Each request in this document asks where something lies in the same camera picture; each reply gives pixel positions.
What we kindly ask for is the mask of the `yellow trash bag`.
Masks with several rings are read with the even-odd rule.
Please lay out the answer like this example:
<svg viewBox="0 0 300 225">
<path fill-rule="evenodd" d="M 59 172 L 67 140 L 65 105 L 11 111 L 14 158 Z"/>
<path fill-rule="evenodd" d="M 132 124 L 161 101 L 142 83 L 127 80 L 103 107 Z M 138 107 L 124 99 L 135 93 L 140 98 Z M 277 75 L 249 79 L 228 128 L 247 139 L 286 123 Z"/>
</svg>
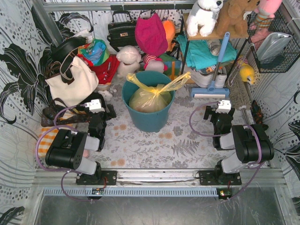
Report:
<svg viewBox="0 0 300 225">
<path fill-rule="evenodd" d="M 148 87 L 138 80 L 136 74 L 129 73 L 127 75 L 127 81 L 139 87 L 130 98 L 129 106 L 142 113 L 161 111 L 170 104 L 172 99 L 171 92 L 183 87 L 190 78 L 190 72 L 186 72 L 166 85 L 158 84 L 156 87 Z"/>
</svg>

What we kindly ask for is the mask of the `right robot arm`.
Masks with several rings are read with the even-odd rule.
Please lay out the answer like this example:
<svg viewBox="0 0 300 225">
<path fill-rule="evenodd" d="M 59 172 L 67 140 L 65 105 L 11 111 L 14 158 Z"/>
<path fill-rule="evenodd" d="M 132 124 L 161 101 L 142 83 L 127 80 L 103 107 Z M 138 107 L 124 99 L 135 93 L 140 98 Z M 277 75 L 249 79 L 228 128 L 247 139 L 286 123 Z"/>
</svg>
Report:
<svg viewBox="0 0 300 225">
<path fill-rule="evenodd" d="M 213 147 L 216 150 L 233 150 L 226 159 L 219 160 L 213 170 L 199 172 L 199 181 L 204 186 L 242 184 L 240 170 L 257 169 L 264 162 L 272 160 L 274 148 L 260 124 L 232 125 L 234 108 L 221 110 L 206 106 L 204 120 L 213 125 Z"/>
</svg>

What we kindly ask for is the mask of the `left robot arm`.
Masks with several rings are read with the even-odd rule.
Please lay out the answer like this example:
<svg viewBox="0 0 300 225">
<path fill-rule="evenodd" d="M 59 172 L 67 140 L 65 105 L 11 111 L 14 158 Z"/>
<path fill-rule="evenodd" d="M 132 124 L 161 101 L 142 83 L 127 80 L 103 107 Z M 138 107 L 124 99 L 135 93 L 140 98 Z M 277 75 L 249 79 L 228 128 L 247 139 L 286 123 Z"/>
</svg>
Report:
<svg viewBox="0 0 300 225">
<path fill-rule="evenodd" d="M 116 118 L 113 105 L 106 104 L 111 97 L 108 91 L 99 91 L 71 105 L 57 97 L 43 110 L 42 123 L 57 131 L 47 148 L 45 162 L 75 172 L 77 185 L 116 185 L 116 171 L 105 171 L 99 162 L 88 159 L 91 151 L 103 149 L 106 122 Z"/>
</svg>

